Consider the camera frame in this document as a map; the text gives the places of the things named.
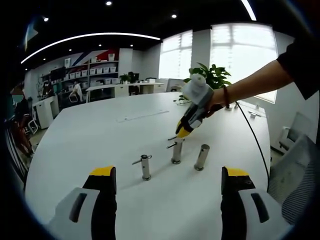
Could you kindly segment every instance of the white table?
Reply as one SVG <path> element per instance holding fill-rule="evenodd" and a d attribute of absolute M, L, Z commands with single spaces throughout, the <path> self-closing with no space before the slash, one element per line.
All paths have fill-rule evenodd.
<path fill-rule="evenodd" d="M 41 129 L 48 128 L 54 121 L 54 118 L 59 114 L 58 96 L 50 96 L 32 104 L 36 109 L 37 118 Z"/>
<path fill-rule="evenodd" d="M 143 87 L 142 92 L 144 94 L 153 94 L 159 92 L 165 92 L 165 85 L 161 82 L 136 82 L 127 84 L 105 84 L 100 86 L 91 86 L 86 89 L 86 102 L 90 102 L 91 91 L 103 90 L 103 89 L 113 89 L 113 96 L 117 97 L 127 97 L 129 96 L 129 86 L 139 86 Z"/>
<path fill-rule="evenodd" d="M 267 189 L 260 151 L 240 109 L 221 109 L 186 137 L 182 162 L 171 163 L 176 125 L 187 105 L 177 105 L 178 92 L 120 97 L 63 109 L 48 128 L 32 159 L 26 201 L 43 224 L 57 204 L 82 187 L 95 168 L 116 166 L 117 240 L 220 239 L 223 166 L 247 171 L 257 188 Z M 270 141 L 260 108 L 255 119 L 249 103 L 242 106 L 268 168 Z M 203 171 L 194 164 L 202 144 L 210 151 Z M 152 155 L 150 181 L 142 180 L 140 155 Z"/>

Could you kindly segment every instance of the wrist bracelet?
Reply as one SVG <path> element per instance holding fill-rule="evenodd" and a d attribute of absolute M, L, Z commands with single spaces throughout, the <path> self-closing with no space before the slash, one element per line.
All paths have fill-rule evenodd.
<path fill-rule="evenodd" d="M 228 109 L 230 108 L 230 99 L 229 99 L 229 93 L 226 86 L 223 87 L 223 93 L 224 93 L 223 96 L 224 96 L 225 107 Z"/>

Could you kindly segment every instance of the floor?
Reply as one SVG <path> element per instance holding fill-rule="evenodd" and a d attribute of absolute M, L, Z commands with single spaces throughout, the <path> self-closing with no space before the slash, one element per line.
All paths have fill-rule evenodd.
<path fill-rule="evenodd" d="M 40 143 L 42 137 L 45 135 L 47 129 L 39 129 L 34 135 L 30 137 L 30 142 L 33 147 L 33 150 L 36 150 L 38 144 Z"/>
<path fill-rule="evenodd" d="M 32 145 L 33 150 L 35 151 L 38 147 L 38 144 L 40 143 L 42 137 L 45 135 L 47 129 L 39 129 L 34 135 L 32 135 L 30 137 L 30 142 Z M 22 161 L 24 162 L 24 164 L 26 165 L 27 168 L 29 168 L 30 163 L 32 161 L 32 157 L 29 158 L 27 156 L 25 156 L 18 148 L 16 149 L 19 156 L 21 157 Z"/>
<path fill-rule="evenodd" d="M 283 155 L 271 149 L 271 166 L 277 164 Z"/>

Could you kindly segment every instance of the window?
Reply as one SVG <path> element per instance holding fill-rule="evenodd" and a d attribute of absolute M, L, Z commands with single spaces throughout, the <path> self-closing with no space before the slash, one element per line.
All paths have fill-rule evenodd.
<path fill-rule="evenodd" d="M 225 67 L 235 83 L 275 60 L 278 56 L 276 39 L 270 26 L 230 23 L 213 25 L 211 31 L 210 65 Z M 276 102 L 277 91 L 256 97 Z"/>
<path fill-rule="evenodd" d="M 161 45 L 159 78 L 186 79 L 190 76 L 192 30 L 171 36 Z"/>

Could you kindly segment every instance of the curved led light strip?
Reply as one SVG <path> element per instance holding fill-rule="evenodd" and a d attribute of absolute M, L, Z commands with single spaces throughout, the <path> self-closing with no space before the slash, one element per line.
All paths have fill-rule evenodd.
<path fill-rule="evenodd" d="M 254 14 L 254 11 L 252 10 L 248 0 L 241 0 L 241 1 L 242 1 L 243 5 L 244 5 L 245 9 L 247 10 L 251 20 L 252 21 L 257 21 L 256 16 Z"/>
<path fill-rule="evenodd" d="M 35 51 L 34 53 L 30 54 L 25 59 L 23 59 L 21 61 L 21 64 L 23 64 L 25 61 L 27 61 L 29 58 L 31 58 L 32 56 L 36 55 L 37 53 L 40 53 L 42 50 L 50 48 L 50 47 L 52 47 L 52 46 L 54 46 L 56 44 L 60 44 L 60 43 L 63 43 L 63 42 L 66 42 L 66 41 L 69 41 L 69 40 L 72 40 L 72 39 L 79 39 L 79 38 L 91 37 L 91 36 L 102 36 L 102 35 L 125 35 L 125 36 L 134 36 L 134 37 L 141 37 L 141 38 L 147 38 L 147 39 L 160 40 L 159 37 L 147 36 L 147 35 L 141 35 L 141 34 L 135 34 L 135 33 L 124 33 L 124 32 L 100 32 L 100 33 L 84 34 L 84 35 L 69 37 L 69 38 L 66 38 L 66 39 L 51 43 L 48 46 L 44 46 L 43 48 L 40 48 L 39 50 Z"/>

